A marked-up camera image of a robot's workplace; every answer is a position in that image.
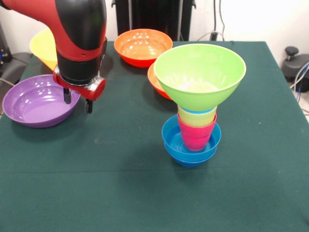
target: black knob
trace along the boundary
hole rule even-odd
[[[292,57],[295,56],[299,52],[299,50],[297,47],[289,46],[285,48],[285,52],[288,56]]]

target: yellow cup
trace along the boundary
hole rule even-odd
[[[211,124],[214,120],[215,114],[217,112],[217,106],[211,110],[202,112],[193,112],[185,110],[178,106],[178,113],[180,119],[191,127],[205,127]]]
[[[49,28],[42,30],[32,38],[30,51],[51,70],[55,69],[57,65],[56,43]]]

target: plastic bowl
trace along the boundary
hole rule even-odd
[[[246,64],[227,48],[187,44],[163,53],[155,61],[154,73],[179,106],[206,111],[233,93],[246,73]]]
[[[73,112],[80,95],[71,91],[71,104],[65,104],[63,87],[52,75],[28,78],[11,88],[3,99],[3,110],[13,121],[33,128],[54,126]]]
[[[158,30],[135,29],[119,35],[114,47],[127,63],[139,68],[149,68],[159,55],[173,47],[173,41]]]
[[[216,153],[217,148],[214,149],[214,151],[212,152],[211,156],[209,158],[206,158],[205,160],[199,161],[199,162],[186,162],[186,161],[182,161],[180,159],[177,159],[176,157],[170,155],[179,165],[181,165],[182,167],[185,168],[194,168],[197,167],[199,165],[201,165],[202,163],[206,162],[207,160],[209,160],[215,153]]]
[[[30,41],[31,52],[48,68],[54,70],[57,65],[56,43],[49,28],[36,34]]]
[[[188,163],[201,163],[210,159],[216,151],[216,148],[221,140],[221,129],[218,123],[211,133],[211,137],[205,148],[201,151],[191,151],[187,149],[183,143],[180,127],[178,125],[178,116],[174,115],[166,121],[162,128],[162,137],[165,148],[175,160],[180,160]]]
[[[154,64],[152,64],[150,66],[150,68],[148,69],[148,80],[150,82],[150,84],[155,88],[155,90],[162,95],[163,97],[171,100],[171,98],[166,94],[166,92],[164,91],[164,89],[162,88],[162,86],[160,85],[160,82],[158,80],[158,78],[155,76],[154,73]]]
[[[217,111],[217,106],[211,110],[194,112],[182,109],[178,106],[180,119],[191,127],[205,127],[211,124],[214,120]]]

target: stacked cups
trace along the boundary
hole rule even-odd
[[[178,122],[184,145],[192,151],[205,148],[217,121],[217,106],[207,111],[190,111],[178,105]]]

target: green tablecloth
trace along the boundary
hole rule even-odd
[[[247,74],[218,108],[222,140],[185,169],[161,128],[177,112],[108,44],[106,89],[63,123],[0,120],[1,232],[307,232],[309,126],[266,43],[216,43]],[[23,78],[47,71],[33,58]]]

